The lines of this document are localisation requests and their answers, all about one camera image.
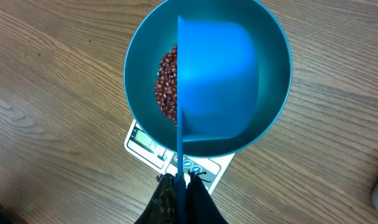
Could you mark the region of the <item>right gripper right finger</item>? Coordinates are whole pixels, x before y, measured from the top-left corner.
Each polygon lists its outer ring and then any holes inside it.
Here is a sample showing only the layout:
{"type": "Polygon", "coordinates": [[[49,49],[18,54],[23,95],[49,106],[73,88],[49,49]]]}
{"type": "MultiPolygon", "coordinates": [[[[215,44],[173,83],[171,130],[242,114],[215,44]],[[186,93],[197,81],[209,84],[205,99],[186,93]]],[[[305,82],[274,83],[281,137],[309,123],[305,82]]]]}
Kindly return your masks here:
{"type": "Polygon", "coordinates": [[[206,190],[200,177],[206,172],[191,172],[186,192],[186,213],[188,224],[228,224],[206,190]]]}

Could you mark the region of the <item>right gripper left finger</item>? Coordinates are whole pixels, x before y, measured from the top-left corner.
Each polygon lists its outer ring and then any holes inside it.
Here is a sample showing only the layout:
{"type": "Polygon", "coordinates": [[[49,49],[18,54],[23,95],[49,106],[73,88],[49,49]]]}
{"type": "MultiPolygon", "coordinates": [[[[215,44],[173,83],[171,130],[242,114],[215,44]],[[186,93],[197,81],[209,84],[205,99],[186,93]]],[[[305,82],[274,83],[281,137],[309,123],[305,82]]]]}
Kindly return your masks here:
{"type": "Polygon", "coordinates": [[[174,189],[175,177],[171,174],[157,176],[159,182],[145,210],[135,224],[176,224],[177,197],[174,189]]]}

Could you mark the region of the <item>blue plastic measuring scoop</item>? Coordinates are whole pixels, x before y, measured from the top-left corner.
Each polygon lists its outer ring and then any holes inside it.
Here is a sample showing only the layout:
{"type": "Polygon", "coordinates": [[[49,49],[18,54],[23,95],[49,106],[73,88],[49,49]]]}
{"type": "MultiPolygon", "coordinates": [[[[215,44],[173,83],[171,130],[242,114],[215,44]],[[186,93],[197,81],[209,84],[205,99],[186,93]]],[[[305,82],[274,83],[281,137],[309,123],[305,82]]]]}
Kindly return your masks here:
{"type": "Polygon", "coordinates": [[[239,24],[178,17],[176,216],[184,223],[184,143],[240,135],[255,112],[258,62],[239,24]]]}

